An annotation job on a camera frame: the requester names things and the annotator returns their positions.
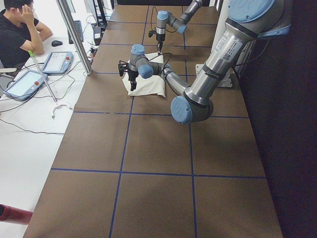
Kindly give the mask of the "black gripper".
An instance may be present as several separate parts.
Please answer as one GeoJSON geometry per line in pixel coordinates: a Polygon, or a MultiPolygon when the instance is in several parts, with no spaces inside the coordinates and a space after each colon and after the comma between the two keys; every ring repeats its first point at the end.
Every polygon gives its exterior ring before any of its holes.
{"type": "Polygon", "coordinates": [[[139,73],[138,71],[134,71],[130,69],[127,71],[127,73],[128,73],[128,80],[130,81],[130,85],[131,85],[130,90],[134,91],[134,89],[136,89],[137,87],[136,78],[139,76],[139,73]]]}
{"type": "Polygon", "coordinates": [[[160,55],[160,49],[163,47],[163,42],[165,41],[165,35],[164,34],[157,34],[156,40],[158,42],[157,51],[158,55],[160,55]]]}

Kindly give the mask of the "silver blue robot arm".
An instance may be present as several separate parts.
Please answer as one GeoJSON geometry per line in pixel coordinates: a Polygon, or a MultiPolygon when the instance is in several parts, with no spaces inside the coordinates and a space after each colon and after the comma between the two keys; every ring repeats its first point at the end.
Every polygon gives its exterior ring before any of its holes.
{"type": "Polygon", "coordinates": [[[167,25],[172,27],[176,32],[183,34],[187,28],[187,23],[193,17],[195,12],[202,6],[202,0],[193,0],[180,18],[176,18],[170,11],[160,10],[157,13],[157,25],[155,30],[152,30],[149,33],[149,37],[153,34],[156,36],[156,40],[158,42],[157,50],[159,54],[161,53],[163,43],[165,41],[167,25]]]}
{"type": "Polygon", "coordinates": [[[245,45],[289,33],[292,5],[291,0],[231,0],[225,31],[192,85],[183,81],[169,64],[149,61],[141,44],[132,46],[129,62],[120,61],[119,74],[128,74],[131,90],[136,89],[138,76],[160,76],[177,94],[170,106],[173,118],[181,124],[204,121],[213,112],[210,97],[214,89],[235,67],[245,45]]]}

